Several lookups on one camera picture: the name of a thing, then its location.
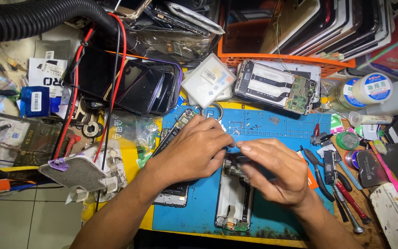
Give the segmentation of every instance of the green container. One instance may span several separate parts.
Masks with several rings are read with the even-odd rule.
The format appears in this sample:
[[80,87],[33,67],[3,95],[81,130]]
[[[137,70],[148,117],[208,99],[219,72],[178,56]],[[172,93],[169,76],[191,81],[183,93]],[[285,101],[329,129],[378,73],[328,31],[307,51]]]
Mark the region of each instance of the green container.
[[344,150],[354,150],[360,143],[359,137],[355,133],[342,132],[336,136],[337,145]]

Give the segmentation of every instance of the purple tape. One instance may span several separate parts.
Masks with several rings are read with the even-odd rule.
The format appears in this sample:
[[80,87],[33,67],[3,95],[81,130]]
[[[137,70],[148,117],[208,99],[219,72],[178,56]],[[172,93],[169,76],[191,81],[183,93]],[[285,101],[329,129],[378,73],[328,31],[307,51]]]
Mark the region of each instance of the purple tape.
[[65,158],[51,160],[49,161],[49,166],[62,172],[66,171],[69,168],[69,165],[65,162]]

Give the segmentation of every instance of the left hand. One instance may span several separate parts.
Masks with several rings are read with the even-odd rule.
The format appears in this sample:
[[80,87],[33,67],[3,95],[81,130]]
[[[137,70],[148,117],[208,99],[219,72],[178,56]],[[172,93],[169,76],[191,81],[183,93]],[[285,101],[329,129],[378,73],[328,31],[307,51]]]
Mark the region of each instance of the left hand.
[[225,146],[234,139],[212,117],[194,116],[170,144],[145,164],[164,185],[209,177],[223,163]]

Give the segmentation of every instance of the disassembled smartphone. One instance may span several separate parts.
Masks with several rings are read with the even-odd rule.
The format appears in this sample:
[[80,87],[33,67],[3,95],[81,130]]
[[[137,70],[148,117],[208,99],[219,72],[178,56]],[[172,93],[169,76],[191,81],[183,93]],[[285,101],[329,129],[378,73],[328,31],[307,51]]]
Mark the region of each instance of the disassembled smartphone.
[[253,60],[244,60],[234,93],[287,111],[308,115],[317,82],[283,72]]
[[250,229],[253,188],[241,169],[248,161],[240,153],[225,155],[214,220],[218,228],[238,232]]
[[[180,132],[180,130],[195,116],[197,113],[192,109],[188,108],[179,117],[173,128],[164,135],[164,139],[161,139],[158,148],[154,151],[151,157],[158,155],[167,145],[173,140],[173,138]],[[163,205],[170,207],[185,207],[187,205],[188,197],[188,183],[177,183],[166,187],[154,200],[154,205]]]

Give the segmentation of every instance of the metal ring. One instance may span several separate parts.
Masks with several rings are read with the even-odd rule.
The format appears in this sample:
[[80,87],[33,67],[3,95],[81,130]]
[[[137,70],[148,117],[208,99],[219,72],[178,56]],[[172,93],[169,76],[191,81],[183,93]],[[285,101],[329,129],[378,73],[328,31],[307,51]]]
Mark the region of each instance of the metal ring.
[[[218,121],[220,121],[222,119],[222,117],[224,116],[224,108],[222,108],[222,106],[219,105],[217,102],[213,102],[209,106],[214,106],[214,107],[217,107],[219,109],[220,115],[218,117]],[[205,109],[202,109],[200,111],[200,115],[205,117]]]

